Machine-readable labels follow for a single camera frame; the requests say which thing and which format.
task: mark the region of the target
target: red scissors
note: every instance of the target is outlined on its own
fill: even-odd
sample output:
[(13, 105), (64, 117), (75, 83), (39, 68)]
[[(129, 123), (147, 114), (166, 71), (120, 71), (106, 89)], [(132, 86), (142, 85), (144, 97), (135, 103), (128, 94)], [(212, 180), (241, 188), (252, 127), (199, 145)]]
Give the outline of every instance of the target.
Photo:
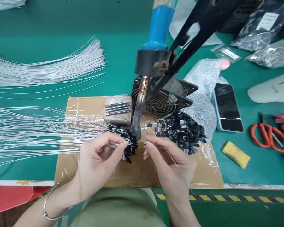
[[(263, 114), (261, 112), (259, 112), (259, 114), (260, 114), (261, 123), (260, 124), (256, 124), (256, 125), (252, 125), (250, 127), (250, 131), (249, 131), (250, 137), (260, 147), (264, 147), (264, 148), (271, 147), (272, 149), (274, 149), (276, 151), (284, 152), (284, 146), (282, 147), (282, 149), (279, 149), (279, 148), (277, 148), (275, 146), (275, 143), (274, 143), (274, 139), (278, 141), (275, 133), (280, 138), (282, 138), (283, 141), (284, 141), (284, 133), (281, 132), (279, 129), (277, 129), (275, 127), (272, 127), (271, 125), (268, 125), (267, 122), (263, 118)], [(265, 144), (262, 144), (261, 142), (259, 142), (259, 140), (255, 136), (255, 129), (258, 126), (260, 128), (260, 132), (261, 132), (262, 137), (263, 137), (263, 139), (265, 141)]]

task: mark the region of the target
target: woman's left hand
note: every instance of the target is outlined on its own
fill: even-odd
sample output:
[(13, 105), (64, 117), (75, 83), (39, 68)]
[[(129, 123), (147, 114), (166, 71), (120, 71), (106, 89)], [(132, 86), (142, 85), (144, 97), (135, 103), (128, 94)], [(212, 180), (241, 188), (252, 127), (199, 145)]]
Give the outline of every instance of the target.
[[(109, 152), (109, 144), (119, 144), (111, 156), (104, 160)], [(74, 204), (80, 203), (96, 193), (107, 182), (128, 146), (119, 135), (111, 132), (103, 133), (96, 139), (83, 142), (80, 151), (79, 165), (74, 179), (70, 183), (75, 194)]]

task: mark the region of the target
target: label sticker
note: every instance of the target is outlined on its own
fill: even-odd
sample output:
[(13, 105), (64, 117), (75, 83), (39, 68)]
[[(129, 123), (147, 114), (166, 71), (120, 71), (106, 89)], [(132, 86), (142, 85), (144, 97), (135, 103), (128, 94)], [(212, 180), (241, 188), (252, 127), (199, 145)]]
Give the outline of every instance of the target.
[(263, 28), (267, 31), (270, 31), (278, 16), (279, 14), (276, 13), (265, 13), (256, 30)]

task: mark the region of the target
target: yellow sponge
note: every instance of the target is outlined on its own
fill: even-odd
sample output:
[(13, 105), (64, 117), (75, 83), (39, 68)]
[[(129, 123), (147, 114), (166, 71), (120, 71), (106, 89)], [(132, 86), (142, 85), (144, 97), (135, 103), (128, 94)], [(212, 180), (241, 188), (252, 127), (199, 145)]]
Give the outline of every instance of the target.
[(250, 157), (240, 150), (232, 142), (228, 141), (224, 146), (222, 152), (230, 157), (235, 163), (237, 163), (242, 169), (245, 169)]

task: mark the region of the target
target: scissors handle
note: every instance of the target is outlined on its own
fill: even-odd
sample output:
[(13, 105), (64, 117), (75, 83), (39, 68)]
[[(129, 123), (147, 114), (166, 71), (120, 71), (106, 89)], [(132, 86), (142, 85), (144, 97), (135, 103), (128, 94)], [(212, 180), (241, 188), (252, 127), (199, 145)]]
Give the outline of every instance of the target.
[(268, 137), (270, 140), (270, 146), (272, 147), (272, 149), (276, 150), (276, 151), (280, 151), (280, 152), (284, 152), (284, 147), (282, 149), (279, 149), (275, 146), (274, 143), (274, 138), (273, 138), (273, 133), (275, 132), (276, 134), (278, 134), (284, 141), (284, 133), (281, 132), (279, 129), (272, 127), (271, 125), (266, 125), (268, 127)]
[[(261, 143), (255, 136), (255, 129), (259, 126), (260, 128), (260, 132), (262, 134), (262, 137), (264, 139), (264, 142), (265, 144)], [(256, 125), (252, 125), (250, 127), (250, 130), (249, 130), (249, 134), (250, 134), (250, 137), (252, 138), (252, 140), (257, 144), (259, 145), (260, 147), (264, 147), (264, 148), (268, 148), (270, 147), (271, 143), (270, 143), (270, 139), (267, 135), (267, 132), (265, 130), (265, 125), (263, 123), (260, 123), (260, 124), (256, 124)]]

